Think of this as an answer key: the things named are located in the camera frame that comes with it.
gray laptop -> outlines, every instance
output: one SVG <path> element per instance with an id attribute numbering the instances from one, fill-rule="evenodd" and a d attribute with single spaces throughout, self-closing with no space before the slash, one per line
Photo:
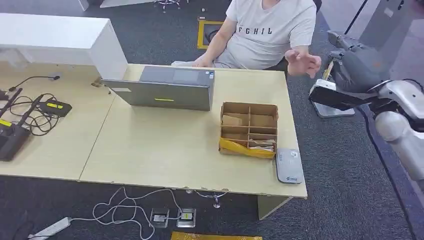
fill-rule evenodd
<path id="1" fill-rule="evenodd" d="M 145 66 L 139 81 L 102 82 L 130 105 L 210 111 L 215 71 Z"/>

desk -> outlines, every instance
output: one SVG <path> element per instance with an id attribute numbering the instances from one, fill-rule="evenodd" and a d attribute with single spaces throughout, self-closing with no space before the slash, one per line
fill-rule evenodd
<path id="1" fill-rule="evenodd" d="M 27 77 L 53 72 L 61 72 L 62 77 L 56 81 L 30 79 L 21 86 L 21 96 L 35 99 L 40 94 L 52 93 L 59 101 L 71 104 L 73 109 L 49 134 L 30 137 L 13 161 L 0 161 L 0 175 L 65 180 L 80 178 L 115 97 L 109 95 L 105 87 L 91 86 L 99 77 L 96 68 L 31 64 L 24 72 L 17 72 L 0 61 L 0 89 L 7 90 Z M 2 119 L 15 121 L 19 118 L 5 114 Z"/>
<path id="2" fill-rule="evenodd" d="M 137 81 L 143 65 L 129 64 Z M 130 106 L 116 97 L 80 181 L 258 195 L 263 219 L 291 198 L 306 198 L 305 182 L 277 180 L 274 160 L 218 152 L 223 102 L 278 106 L 278 147 L 299 149 L 285 75 L 216 69 L 210 112 Z"/>

office chair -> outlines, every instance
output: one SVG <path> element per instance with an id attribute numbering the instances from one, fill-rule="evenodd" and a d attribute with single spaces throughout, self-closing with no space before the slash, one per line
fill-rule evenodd
<path id="1" fill-rule="evenodd" d="M 170 4 L 176 4 L 178 6 L 178 10 L 181 9 L 180 0 L 154 0 L 153 6 L 156 7 L 156 4 L 162 5 L 162 9 L 163 9 L 164 14 L 167 13 L 167 11 L 165 10 L 165 7 L 167 5 L 170 5 Z"/>

white t-shirt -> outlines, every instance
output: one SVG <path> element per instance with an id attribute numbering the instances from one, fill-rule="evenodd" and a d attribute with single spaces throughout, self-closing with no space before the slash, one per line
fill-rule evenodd
<path id="1" fill-rule="evenodd" d="M 280 0 L 264 10 L 262 0 L 232 0 L 226 11 L 237 22 L 226 50 L 245 69 L 266 69 L 296 46 L 311 45 L 317 7 L 312 0 Z"/>

man's left hand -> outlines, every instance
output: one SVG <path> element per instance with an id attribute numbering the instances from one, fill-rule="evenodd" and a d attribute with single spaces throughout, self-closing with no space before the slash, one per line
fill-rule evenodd
<path id="1" fill-rule="evenodd" d="M 299 76 L 308 74 L 314 78 L 321 68 L 321 57 L 309 54 L 307 51 L 291 49 L 285 52 L 285 59 L 288 61 L 288 74 Z"/>

